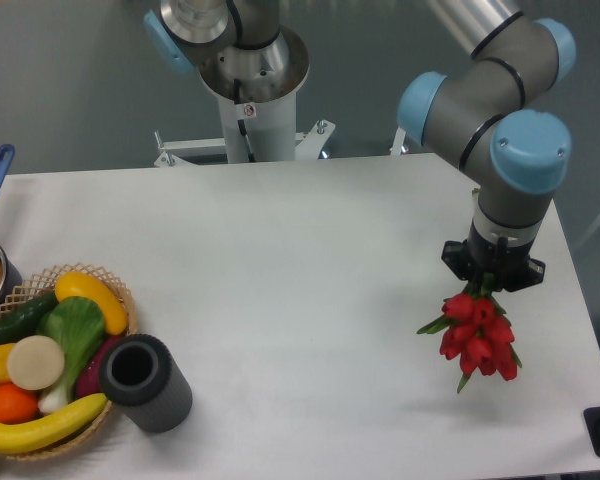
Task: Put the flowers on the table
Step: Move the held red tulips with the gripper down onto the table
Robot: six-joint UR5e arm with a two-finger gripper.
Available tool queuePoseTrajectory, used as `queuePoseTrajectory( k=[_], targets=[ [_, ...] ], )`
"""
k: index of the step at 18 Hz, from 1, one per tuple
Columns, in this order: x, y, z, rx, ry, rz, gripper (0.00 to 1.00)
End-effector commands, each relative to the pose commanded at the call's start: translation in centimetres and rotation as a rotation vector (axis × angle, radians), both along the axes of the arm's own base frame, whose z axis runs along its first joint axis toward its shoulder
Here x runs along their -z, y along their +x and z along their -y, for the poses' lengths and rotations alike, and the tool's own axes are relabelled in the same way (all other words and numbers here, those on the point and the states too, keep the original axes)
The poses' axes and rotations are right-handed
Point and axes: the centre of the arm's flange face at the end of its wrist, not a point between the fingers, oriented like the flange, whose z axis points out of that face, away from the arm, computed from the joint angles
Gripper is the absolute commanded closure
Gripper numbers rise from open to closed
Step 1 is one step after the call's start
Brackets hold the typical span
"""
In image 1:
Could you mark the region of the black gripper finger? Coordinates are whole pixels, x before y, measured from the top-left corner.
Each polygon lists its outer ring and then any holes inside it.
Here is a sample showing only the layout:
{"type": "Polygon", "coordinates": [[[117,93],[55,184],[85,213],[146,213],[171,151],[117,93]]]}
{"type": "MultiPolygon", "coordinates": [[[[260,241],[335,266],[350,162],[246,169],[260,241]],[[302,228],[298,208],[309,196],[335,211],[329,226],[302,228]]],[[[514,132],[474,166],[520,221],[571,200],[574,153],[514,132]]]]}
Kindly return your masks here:
{"type": "Polygon", "coordinates": [[[459,280],[472,280],[475,275],[475,261],[471,256],[467,241],[448,240],[444,243],[441,259],[459,280]]]}
{"type": "Polygon", "coordinates": [[[544,280],[546,264],[540,260],[526,257],[520,264],[504,276],[504,289],[516,292],[541,284],[544,280]]]}

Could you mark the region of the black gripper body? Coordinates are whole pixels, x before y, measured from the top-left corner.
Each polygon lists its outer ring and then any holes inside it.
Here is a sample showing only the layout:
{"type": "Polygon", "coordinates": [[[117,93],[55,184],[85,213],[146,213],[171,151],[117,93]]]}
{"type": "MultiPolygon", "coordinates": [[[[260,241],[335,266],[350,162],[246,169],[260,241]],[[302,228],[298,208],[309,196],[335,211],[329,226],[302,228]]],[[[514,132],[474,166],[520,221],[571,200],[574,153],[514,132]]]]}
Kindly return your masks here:
{"type": "Polygon", "coordinates": [[[474,214],[467,244],[475,261],[472,280],[486,281],[491,288],[504,288],[504,276],[530,256],[539,223],[526,227],[504,226],[485,214],[474,214]]]}

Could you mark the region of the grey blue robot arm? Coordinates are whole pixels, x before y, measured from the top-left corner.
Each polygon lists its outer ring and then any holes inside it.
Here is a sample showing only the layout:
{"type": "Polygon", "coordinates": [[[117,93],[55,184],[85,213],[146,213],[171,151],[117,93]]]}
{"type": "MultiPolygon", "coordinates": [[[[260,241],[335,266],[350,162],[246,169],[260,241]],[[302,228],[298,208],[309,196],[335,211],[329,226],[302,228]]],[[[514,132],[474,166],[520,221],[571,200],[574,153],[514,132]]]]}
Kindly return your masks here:
{"type": "MultiPolygon", "coordinates": [[[[472,59],[457,79],[419,75],[397,107],[406,135],[477,183],[468,237],[443,262],[459,278],[509,292],[540,284],[530,250],[571,154],[563,122],[530,108],[576,59],[570,31],[532,21],[513,1],[434,1],[431,8],[472,59]]],[[[276,1],[163,1],[143,25],[159,56],[197,71],[219,105],[232,163],[298,160],[296,94],[309,72],[304,42],[276,1]]]]}

